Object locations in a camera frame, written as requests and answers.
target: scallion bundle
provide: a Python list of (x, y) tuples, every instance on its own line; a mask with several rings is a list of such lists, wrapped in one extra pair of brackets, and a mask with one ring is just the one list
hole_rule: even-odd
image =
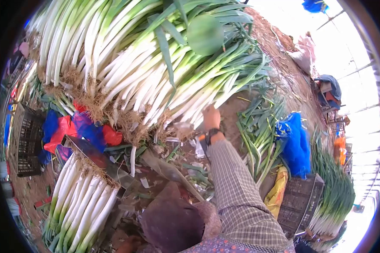
[(311, 170), (324, 180), (324, 190), (309, 224), (313, 234), (338, 235), (346, 215), (355, 201), (352, 180), (335, 163), (334, 158), (322, 149), (320, 138), (314, 133), (311, 143)]
[[(269, 59), (249, 36), (253, 20), (244, 7), (232, 0), (168, 6), (162, 0), (53, 0), (28, 29), (40, 34), (43, 83), (61, 84), (94, 121), (122, 129), (135, 157), (153, 126), (163, 131), (180, 120), (197, 128), (205, 106), (218, 108), (266, 77)], [(223, 47), (210, 56), (187, 44), (187, 27), (200, 15), (215, 17), (224, 29)]]
[(83, 253), (103, 230), (118, 189), (92, 169), (79, 168), (73, 153), (52, 195), (42, 239), (51, 252)]

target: bundle of leeks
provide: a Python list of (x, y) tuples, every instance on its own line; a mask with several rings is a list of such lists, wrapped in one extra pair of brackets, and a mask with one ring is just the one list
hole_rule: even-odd
[(81, 168), (73, 153), (67, 160), (53, 191), (42, 239), (51, 252), (91, 249), (104, 229), (118, 191), (93, 168)]
[(249, 107), (238, 113), (236, 123), (243, 145), (248, 150), (247, 161), (250, 174), (259, 187), (268, 172), (281, 163), (279, 154), (283, 150), (281, 140), (276, 140), (275, 123), (286, 114), (284, 101), (279, 97), (270, 100), (261, 90)]

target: yellow sack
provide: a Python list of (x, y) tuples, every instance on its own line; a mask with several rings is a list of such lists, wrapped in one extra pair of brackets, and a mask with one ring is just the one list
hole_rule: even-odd
[(274, 186), (265, 197), (264, 204), (272, 212), (276, 220), (277, 216), (279, 215), (280, 206), (283, 202), (284, 189), (286, 188), (288, 179), (289, 173), (287, 172), (286, 167), (280, 167), (277, 171)]

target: blue plastic bag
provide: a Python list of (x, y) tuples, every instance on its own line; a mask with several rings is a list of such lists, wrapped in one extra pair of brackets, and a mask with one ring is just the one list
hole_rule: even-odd
[(96, 126), (88, 117), (86, 112), (79, 113), (76, 111), (73, 114), (72, 122), (75, 124), (77, 137), (84, 137), (90, 141), (101, 153), (106, 148), (106, 141), (103, 134), (103, 126)]
[(44, 124), (42, 125), (42, 130), (44, 132), (44, 137), (42, 141), (44, 143), (49, 143), (51, 141), (52, 135), (58, 130), (58, 116), (54, 110), (49, 110), (46, 115)]
[(309, 161), (309, 145), (305, 130), (301, 126), (300, 113), (291, 113), (284, 121), (276, 123), (277, 139), (285, 141), (281, 154), (290, 168), (291, 176), (306, 179), (311, 171)]
[(325, 13), (329, 9), (329, 6), (321, 0), (304, 0), (302, 6), (310, 13)]

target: watch strap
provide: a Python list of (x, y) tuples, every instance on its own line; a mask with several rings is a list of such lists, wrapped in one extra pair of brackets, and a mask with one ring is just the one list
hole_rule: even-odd
[(212, 128), (212, 129), (207, 131), (207, 133), (205, 135), (205, 137), (206, 137), (205, 140), (207, 142), (207, 146), (211, 145), (211, 137), (218, 134), (219, 132), (222, 133), (222, 131), (219, 130), (218, 128)]

